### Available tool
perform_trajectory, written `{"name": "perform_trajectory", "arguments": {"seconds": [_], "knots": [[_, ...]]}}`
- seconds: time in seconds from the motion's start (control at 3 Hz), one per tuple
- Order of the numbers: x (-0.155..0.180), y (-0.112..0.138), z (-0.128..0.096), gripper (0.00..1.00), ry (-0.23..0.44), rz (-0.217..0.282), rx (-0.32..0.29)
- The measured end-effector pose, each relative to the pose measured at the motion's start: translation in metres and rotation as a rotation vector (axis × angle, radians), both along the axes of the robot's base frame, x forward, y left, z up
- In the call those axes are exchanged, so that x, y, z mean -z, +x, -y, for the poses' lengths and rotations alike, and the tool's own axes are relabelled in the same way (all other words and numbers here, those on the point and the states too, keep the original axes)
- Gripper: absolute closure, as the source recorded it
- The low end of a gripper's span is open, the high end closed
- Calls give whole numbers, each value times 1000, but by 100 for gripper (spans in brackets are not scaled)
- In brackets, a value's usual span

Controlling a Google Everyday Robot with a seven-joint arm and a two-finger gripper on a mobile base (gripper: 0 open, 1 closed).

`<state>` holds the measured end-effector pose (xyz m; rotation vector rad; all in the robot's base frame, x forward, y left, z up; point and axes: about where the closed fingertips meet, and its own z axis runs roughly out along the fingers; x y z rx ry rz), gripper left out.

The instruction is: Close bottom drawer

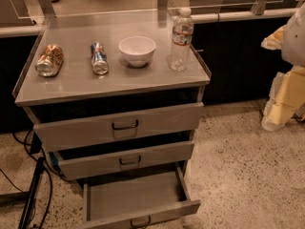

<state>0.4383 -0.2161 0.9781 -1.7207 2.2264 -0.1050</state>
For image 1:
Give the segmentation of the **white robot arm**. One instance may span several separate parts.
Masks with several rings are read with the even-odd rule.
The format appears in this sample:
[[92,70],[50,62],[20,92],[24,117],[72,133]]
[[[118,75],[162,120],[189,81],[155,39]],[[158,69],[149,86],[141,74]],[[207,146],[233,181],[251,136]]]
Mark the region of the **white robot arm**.
[[281,50],[282,59],[293,65],[288,72],[276,74],[263,112],[261,126],[275,131],[305,104],[305,4],[286,25],[265,37],[261,47]]

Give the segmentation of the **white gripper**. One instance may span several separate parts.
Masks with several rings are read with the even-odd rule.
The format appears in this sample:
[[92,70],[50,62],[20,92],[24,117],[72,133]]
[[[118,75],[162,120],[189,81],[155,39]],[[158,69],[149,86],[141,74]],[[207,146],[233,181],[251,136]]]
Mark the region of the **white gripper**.
[[265,105],[261,126],[266,131],[282,129],[296,110],[305,104],[305,68],[293,66],[283,76],[275,99]]

